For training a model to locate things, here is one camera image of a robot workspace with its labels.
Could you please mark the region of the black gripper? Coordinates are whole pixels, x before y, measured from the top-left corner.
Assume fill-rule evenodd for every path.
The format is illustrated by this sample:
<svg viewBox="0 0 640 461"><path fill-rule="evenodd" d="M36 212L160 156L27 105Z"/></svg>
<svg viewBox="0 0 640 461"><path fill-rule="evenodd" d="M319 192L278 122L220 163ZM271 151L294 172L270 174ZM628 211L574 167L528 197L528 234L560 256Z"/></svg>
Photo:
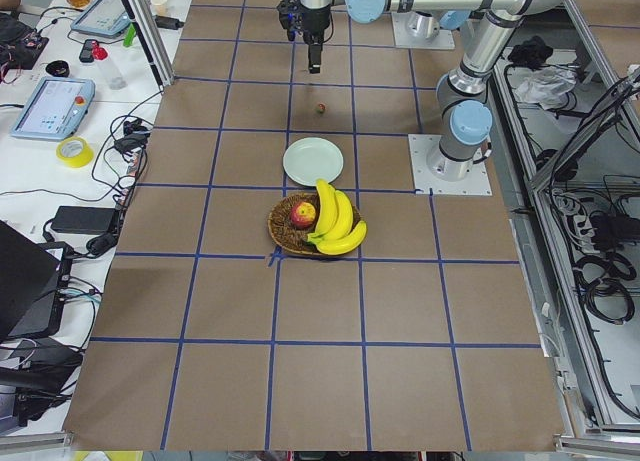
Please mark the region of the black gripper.
<svg viewBox="0 0 640 461"><path fill-rule="evenodd" d="M322 63L322 49L325 30L330 26L331 8L319 9L301 7L301 28L303 41L308 45L308 71L319 74Z"/></svg>

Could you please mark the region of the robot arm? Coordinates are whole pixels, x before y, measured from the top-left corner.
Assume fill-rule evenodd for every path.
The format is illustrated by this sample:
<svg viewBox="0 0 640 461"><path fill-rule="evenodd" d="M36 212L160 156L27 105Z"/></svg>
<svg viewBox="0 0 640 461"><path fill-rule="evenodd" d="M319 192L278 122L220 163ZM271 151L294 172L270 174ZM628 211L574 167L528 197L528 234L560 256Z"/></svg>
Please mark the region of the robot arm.
<svg viewBox="0 0 640 461"><path fill-rule="evenodd" d="M445 74L437 87L444 133L430 149L426 163L445 181L464 179L475 164L474 155L488 138L493 116L481 97L497 59L527 15L548 11L563 0L281 0L279 22L290 40L302 37L308 47L308 70L319 72L325 32L332 24L331 9L346 7L361 24L384 13L406 15L409 21L433 21L445 30L460 28L473 13L482 16L460 64Z"/></svg>

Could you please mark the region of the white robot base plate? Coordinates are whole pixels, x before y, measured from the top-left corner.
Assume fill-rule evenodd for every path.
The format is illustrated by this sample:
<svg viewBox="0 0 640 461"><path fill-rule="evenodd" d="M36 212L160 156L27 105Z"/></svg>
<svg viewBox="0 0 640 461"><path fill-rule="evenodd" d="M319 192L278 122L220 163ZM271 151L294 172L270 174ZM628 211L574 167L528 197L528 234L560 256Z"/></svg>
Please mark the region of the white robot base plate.
<svg viewBox="0 0 640 461"><path fill-rule="evenodd" d="M440 151L440 135L410 134L409 154L414 191L424 195L491 196L492 189L478 147L471 160L458 162Z"/></svg>

